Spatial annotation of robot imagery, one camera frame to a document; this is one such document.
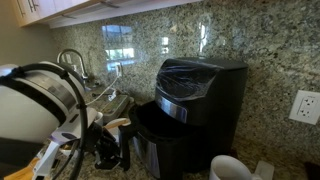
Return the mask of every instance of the white mug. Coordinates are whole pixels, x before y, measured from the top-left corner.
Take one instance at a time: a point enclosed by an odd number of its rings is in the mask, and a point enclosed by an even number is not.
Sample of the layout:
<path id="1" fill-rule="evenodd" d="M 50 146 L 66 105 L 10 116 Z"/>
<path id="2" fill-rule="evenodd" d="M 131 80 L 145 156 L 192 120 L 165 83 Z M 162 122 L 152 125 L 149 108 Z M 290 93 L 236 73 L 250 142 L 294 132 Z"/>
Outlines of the white mug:
<path id="1" fill-rule="evenodd" d="M 251 174 L 239 160 L 226 155 L 212 159 L 209 180 L 262 180 L 259 175 Z"/>

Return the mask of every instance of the white outlet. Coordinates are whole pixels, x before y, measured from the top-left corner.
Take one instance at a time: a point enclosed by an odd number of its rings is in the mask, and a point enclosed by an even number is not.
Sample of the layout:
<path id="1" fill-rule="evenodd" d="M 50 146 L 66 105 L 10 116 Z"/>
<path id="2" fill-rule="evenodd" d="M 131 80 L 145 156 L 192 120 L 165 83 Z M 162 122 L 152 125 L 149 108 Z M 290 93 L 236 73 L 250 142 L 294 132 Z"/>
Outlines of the white outlet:
<path id="1" fill-rule="evenodd" d="M 316 124 L 320 116 L 320 93 L 299 90 L 289 118 L 309 124 Z"/>

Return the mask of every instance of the granite countertop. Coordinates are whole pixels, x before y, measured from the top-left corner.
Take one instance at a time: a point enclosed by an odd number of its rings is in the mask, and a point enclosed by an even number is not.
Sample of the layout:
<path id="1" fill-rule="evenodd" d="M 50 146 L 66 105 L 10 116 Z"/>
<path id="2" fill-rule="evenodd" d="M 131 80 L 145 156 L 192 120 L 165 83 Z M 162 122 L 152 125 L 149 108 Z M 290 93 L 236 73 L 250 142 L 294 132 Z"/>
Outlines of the granite countertop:
<path id="1" fill-rule="evenodd" d="M 91 93 L 101 91 L 101 88 L 97 88 L 94 91 L 90 91 L 85 95 L 85 100 L 89 102 L 90 100 L 92 100 Z M 98 100 L 95 103 L 93 103 L 91 107 L 96 108 L 97 111 L 101 111 L 105 106 L 105 103 L 105 100 Z M 120 117 L 128 117 L 127 112 L 132 105 L 132 103 L 128 105 L 124 112 L 120 115 Z M 144 168 L 144 165 L 141 163 L 138 156 L 135 154 L 132 141 L 129 142 L 129 148 L 131 156 L 131 165 L 128 171 L 124 172 L 123 169 L 119 166 L 113 169 L 112 171 L 95 169 L 95 157 L 92 154 L 86 154 L 78 179 L 154 180 L 155 178 L 153 178 L 152 175 Z M 243 137 L 237 136 L 234 139 L 232 149 L 236 151 L 237 158 L 241 162 L 243 162 L 251 172 L 254 172 L 258 161 L 263 160 L 274 165 L 274 180 L 307 179 L 303 161 L 289 156 L 285 153 L 281 153 L 277 149 L 272 149 L 265 145 L 257 144 L 255 142 L 248 141 Z M 74 161 L 71 161 L 58 179 L 68 179 L 68 177 L 71 174 L 73 164 Z M 209 179 L 209 169 L 195 174 L 185 173 L 183 179 L 207 180 Z"/>

